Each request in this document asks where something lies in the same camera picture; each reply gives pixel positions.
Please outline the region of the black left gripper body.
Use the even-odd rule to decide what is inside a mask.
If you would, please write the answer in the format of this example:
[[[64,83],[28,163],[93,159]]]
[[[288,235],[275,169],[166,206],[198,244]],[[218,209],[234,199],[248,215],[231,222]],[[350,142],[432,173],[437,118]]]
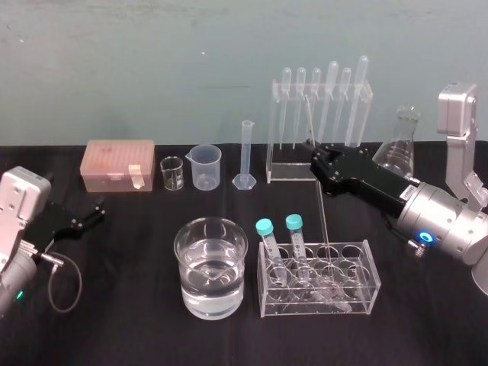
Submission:
[[[79,216],[60,204],[49,202],[27,227],[27,243],[46,250],[51,243],[79,239],[88,225],[89,215]]]

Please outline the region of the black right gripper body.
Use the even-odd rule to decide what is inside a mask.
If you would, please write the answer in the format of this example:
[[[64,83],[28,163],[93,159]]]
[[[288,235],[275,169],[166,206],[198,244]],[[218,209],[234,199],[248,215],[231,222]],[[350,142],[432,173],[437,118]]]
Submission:
[[[319,148],[319,183],[326,194],[351,194],[395,218],[416,192],[408,178],[377,165],[363,150],[347,146]]]

